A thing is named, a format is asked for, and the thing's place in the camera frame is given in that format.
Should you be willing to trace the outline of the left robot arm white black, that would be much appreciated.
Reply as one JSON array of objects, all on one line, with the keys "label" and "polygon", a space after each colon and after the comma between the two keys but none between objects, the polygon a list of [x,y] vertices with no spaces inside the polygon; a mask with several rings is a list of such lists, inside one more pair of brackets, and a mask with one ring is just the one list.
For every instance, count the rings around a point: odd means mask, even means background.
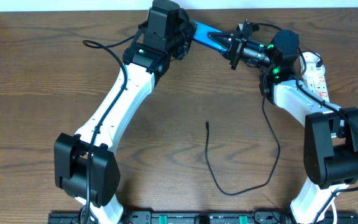
[{"label": "left robot arm white black", "polygon": [[116,151],[143,100],[173,60],[187,55],[196,24],[173,1],[153,1],[147,19],[131,37],[119,75],[90,119],[54,144],[55,184],[83,204],[79,223],[118,223],[124,212],[116,190],[121,174]]}]

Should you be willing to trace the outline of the blue Galaxy smartphone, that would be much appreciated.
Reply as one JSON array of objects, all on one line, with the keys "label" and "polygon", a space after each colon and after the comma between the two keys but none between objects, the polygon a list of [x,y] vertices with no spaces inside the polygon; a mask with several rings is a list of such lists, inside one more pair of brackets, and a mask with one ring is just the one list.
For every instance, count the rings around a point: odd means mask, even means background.
[{"label": "blue Galaxy smartphone", "polygon": [[191,20],[191,21],[194,22],[196,25],[196,31],[193,36],[193,41],[205,47],[209,47],[213,50],[216,50],[219,53],[223,53],[227,51],[227,49],[225,49],[223,46],[219,45],[216,41],[213,41],[209,37],[210,34],[222,34],[220,30],[217,30],[214,27],[208,26],[196,20]]}]

